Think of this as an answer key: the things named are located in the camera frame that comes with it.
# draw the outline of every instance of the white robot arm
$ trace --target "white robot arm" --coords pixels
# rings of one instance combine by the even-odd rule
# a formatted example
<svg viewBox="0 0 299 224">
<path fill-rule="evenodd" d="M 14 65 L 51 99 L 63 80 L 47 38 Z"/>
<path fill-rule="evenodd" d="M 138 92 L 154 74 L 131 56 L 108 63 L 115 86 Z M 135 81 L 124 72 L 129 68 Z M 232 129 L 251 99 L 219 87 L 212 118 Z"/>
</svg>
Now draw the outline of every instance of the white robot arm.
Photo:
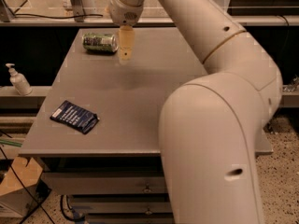
<svg viewBox="0 0 299 224">
<path fill-rule="evenodd" d="M 134 25 L 144 0 L 110 0 Z M 209 75 L 178 88 L 160 116 L 164 175 L 177 224 L 264 224 L 256 137 L 279 106 L 280 72 L 212 0 L 159 0 Z"/>
</svg>

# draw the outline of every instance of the cardboard box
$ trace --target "cardboard box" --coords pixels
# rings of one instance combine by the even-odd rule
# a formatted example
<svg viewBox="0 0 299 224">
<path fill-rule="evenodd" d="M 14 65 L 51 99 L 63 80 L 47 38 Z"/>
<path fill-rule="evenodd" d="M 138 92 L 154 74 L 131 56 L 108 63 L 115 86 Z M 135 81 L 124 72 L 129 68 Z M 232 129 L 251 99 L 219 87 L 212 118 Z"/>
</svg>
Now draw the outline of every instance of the cardboard box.
<svg viewBox="0 0 299 224">
<path fill-rule="evenodd" d="M 42 168 L 34 160 L 17 157 L 12 167 L 23 185 L 35 196 Z M 0 184 L 0 217 L 25 217 L 33 198 L 23 188 L 11 168 Z"/>
</svg>

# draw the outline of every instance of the green soda can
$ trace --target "green soda can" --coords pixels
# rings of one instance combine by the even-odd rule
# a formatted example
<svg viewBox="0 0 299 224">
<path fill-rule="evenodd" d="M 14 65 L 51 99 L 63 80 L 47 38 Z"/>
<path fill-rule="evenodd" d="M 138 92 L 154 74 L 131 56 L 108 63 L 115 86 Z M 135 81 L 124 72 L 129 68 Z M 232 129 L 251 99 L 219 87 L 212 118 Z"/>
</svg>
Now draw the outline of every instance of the green soda can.
<svg viewBox="0 0 299 224">
<path fill-rule="evenodd" d="M 115 52 L 118 49 L 113 34 L 87 33 L 82 37 L 83 48 L 93 51 Z"/>
</svg>

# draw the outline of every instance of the drawer knob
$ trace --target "drawer knob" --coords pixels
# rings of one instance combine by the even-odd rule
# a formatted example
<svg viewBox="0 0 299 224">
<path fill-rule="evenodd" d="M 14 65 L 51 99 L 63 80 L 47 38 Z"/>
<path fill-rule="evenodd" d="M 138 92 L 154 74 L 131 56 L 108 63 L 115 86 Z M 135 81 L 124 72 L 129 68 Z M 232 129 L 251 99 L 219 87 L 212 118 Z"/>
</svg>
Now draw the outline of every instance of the drawer knob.
<svg viewBox="0 0 299 224">
<path fill-rule="evenodd" d="M 147 184 L 146 187 L 143 189 L 143 193 L 146 193 L 146 194 L 152 193 L 152 189 L 150 189 L 149 184 Z"/>
<path fill-rule="evenodd" d="M 145 212 L 146 215 L 151 215 L 152 212 L 150 211 L 150 208 L 148 207 L 148 210 Z"/>
</svg>

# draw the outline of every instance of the white pump bottle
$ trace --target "white pump bottle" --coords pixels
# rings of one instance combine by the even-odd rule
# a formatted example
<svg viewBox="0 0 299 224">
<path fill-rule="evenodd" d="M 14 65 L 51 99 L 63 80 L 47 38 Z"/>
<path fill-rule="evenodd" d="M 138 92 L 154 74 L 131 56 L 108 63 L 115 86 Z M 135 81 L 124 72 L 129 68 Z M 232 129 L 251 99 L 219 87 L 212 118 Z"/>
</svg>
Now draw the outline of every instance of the white pump bottle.
<svg viewBox="0 0 299 224">
<path fill-rule="evenodd" d="M 25 76 L 21 73 L 18 73 L 13 68 L 14 65 L 14 63 L 6 64 L 6 67 L 9 68 L 8 72 L 11 75 L 10 82 L 20 95 L 27 95 L 32 91 L 32 87 L 30 87 L 30 84 L 28 83 Z"/>
</svg>

